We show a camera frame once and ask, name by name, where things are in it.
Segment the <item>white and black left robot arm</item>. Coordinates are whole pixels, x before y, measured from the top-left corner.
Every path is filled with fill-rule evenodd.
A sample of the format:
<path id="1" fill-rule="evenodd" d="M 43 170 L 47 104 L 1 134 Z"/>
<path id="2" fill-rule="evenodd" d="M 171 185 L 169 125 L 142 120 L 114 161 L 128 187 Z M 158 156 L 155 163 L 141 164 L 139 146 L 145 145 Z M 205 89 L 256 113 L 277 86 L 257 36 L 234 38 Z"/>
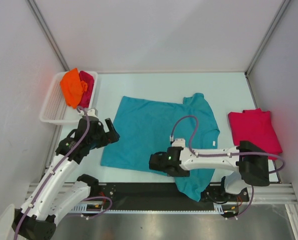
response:
<path id="1" fill-rule="evenodd" d="M 73 186 L 57 197 L 68 176 L 80 165 L 83 158 L 94 149 L 116 143 L 120 136 L 110 118 L 105 119 L 108 131 L 95 116 L 84 115 L 58 144 L 50 167 L 30 197 L 14 211 L 12 229 L 14 239 L 22 236 L 28 240 L 49 240 L 60 221 L 80 202 L 112 200 L 101 194 L 99 181 L 82 174 Z"/>

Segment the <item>orange t shirt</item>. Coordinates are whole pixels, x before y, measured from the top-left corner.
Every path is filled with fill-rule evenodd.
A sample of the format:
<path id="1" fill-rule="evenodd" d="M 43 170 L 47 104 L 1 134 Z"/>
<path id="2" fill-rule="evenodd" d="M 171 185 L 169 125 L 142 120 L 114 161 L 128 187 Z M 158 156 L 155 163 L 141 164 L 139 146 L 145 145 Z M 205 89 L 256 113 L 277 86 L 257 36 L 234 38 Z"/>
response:
<path id="1" fill-rule="evenodd" d="M 74 68 L 64 74 L 59 83 L 65 102 L 69 107 L 76 109 L 82 99 L 83 87 L 79 71 Z"/>

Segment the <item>folded crimson t shirt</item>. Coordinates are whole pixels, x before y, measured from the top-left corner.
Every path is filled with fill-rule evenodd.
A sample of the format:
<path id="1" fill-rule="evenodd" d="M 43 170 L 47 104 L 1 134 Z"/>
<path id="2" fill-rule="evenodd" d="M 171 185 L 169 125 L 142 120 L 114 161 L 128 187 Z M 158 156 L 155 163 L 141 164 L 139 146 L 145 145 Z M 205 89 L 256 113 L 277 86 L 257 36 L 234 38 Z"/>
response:
<path id="1" fill-rule="evenodd" d="M 249 141 L 270 154 L 280 155 L 283 152 L 272 125 L 270 111 L 248 109 L 230 112 L 227 117 L 234 145 Z"/>

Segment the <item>teal t shirt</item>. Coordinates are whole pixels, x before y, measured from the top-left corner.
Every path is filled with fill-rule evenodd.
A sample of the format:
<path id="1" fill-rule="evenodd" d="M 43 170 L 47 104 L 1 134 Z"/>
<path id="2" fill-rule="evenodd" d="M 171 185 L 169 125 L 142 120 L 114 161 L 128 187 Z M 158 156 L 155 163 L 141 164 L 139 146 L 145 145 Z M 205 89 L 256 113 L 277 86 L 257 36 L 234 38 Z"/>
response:
<path id="1" fill-rule="evenodd" d="M 167 174 L 149 168 L 150 156 L 170 147 L 170 135 L 189 142 L 194 149 L 217 149 L 220 129 L 202 93 L 184 97 L 182 103 L 124 96 L 113 125 L 118 142 L 106 146 L 103 167 L 151 173 L 159 180 Z"/>

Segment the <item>white perforated plastic basket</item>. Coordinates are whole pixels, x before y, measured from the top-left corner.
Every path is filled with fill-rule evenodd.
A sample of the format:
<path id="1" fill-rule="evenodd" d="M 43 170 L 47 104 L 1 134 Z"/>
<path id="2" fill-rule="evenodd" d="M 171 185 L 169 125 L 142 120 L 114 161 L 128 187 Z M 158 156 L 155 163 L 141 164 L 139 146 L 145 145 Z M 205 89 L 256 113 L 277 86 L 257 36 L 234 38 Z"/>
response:
<path id="1" fill-rule="evenodd" d="M 44 99 L 39 119 L 41 122 L 54 125 L 70 125 L 79 122 L 81 116 L 76 109 L 66 104 L 60 81 L 67 72 L 57 73 L 49 86 Z"/>

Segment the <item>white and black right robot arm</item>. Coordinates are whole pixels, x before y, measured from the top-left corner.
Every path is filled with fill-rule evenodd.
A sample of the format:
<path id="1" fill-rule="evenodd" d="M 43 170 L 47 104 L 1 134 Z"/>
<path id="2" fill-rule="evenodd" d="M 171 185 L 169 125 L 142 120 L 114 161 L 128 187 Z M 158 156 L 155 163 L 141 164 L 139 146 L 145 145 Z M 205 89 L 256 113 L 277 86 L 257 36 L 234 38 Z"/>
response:
<path id="1" fill-rule="evenodd" d="M 186 147 L 183 138 L 177 138 L 166 152 L 150 156 L 149 168 L 171 177 L 189 177 L 192 170 L 221 169 L 231 171 L 219 188 L 220 196 L 231 201 L 248 187 L 270 185 L 267 153 L 249 141 L 222 149 L 193 149 Z"/>

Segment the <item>crimson t shirt in basket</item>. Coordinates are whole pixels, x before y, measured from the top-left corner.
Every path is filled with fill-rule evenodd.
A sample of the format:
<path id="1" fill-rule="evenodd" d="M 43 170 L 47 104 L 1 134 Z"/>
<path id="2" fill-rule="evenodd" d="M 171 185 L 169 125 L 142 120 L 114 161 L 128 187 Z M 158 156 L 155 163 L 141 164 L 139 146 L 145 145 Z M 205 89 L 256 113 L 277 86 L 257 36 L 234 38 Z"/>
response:
<path id="1" fill-rule="evenodd" d="M 79 72 L 79 78 L 83 89 L 83 94 L 79 106 L 88 108 L 92 98 L 95 79 L 92 75 L 82 70 Z"/>

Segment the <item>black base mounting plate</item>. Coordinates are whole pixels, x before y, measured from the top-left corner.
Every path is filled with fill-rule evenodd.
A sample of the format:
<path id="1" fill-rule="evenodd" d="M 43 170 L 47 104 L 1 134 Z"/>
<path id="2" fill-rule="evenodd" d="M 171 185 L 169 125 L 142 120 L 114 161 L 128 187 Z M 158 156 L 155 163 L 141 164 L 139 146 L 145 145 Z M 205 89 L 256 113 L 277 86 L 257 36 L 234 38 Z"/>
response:
<path id="1" fill-rule="evenodd" d="M 131 207 L 132 205 L 144 206 L 144 205 L 156 205 L 156 206 L 166 206 L 166 205 L 183 205 L 188 204 L 189 206 L 198 206 L 202 203 L 222 203 L 229 205 L 240 205 L 242 203 L 247 203 L 250 200 L 248 194 L 244 195 L 243 192 L 247 189 L 244 188 L 238 195 L 224 193 L 224 190 L 219 184 L 211 184 L 206 190 L 201 193 L 200 201 L 195 201 L 186 197 L 163 197 L 163 196 L 154 196 L 154 197 L 145 197 L 145 196 L 125 196 L 118 199 L 113 199 L 111 196 L 105 196 L 100 187 L 100 183 L 97 183 L 91 188 L 91 197 L 96 196 L 105 196 L 112 200 L 112 205 L 117 205 L 118 208 L 121 206 Z"/>

